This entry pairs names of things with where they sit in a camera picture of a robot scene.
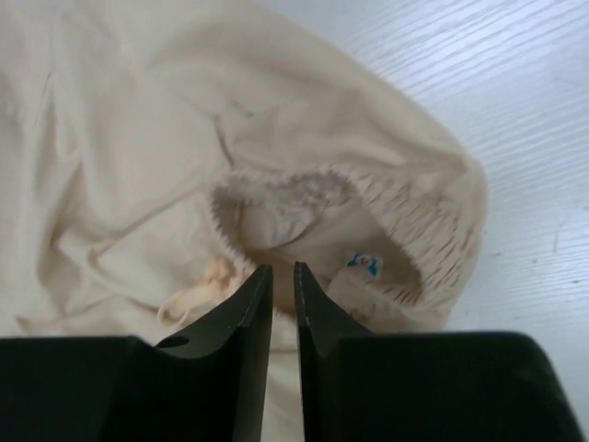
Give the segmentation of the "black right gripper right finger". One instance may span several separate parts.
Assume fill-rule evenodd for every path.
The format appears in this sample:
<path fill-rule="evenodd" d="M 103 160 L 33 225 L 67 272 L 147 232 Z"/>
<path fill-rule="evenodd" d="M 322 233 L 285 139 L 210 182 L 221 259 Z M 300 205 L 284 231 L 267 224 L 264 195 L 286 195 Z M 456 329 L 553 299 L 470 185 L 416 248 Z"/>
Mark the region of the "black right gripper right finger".
<path fill-rule="evenodd" d="M 301 401 L 306 441 L 344 441 L 340 340 L 372 333 L 329 298 L 304 262 L 294 266 Z"/>

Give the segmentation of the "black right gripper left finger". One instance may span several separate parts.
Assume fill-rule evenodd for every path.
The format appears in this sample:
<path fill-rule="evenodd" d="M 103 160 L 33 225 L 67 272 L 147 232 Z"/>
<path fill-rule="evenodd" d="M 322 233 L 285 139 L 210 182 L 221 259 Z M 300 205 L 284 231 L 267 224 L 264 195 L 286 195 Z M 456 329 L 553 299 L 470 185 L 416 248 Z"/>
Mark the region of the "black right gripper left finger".
<path fill-rule="evenodd" d="M 165 376 L 158 422 L 166 441 L 258 441 L 272 325 L 272 268 L 259 267 L 228 300 L 157 347 Z"/>

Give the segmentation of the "beige trousers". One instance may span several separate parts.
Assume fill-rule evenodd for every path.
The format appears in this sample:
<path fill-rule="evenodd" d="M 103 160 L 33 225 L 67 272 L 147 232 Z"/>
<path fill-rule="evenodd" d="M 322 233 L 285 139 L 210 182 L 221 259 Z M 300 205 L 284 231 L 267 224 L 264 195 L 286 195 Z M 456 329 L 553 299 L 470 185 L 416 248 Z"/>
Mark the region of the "beige trousers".
<path fill-rule="evenodd" d="M 156 343 L 274 269 L 261 437 L 300 441 L 293 269 L 374 332 L 436 332 L 476 265 L 480 163 L 249 1 L 1 5 L 1 333 Z"/>

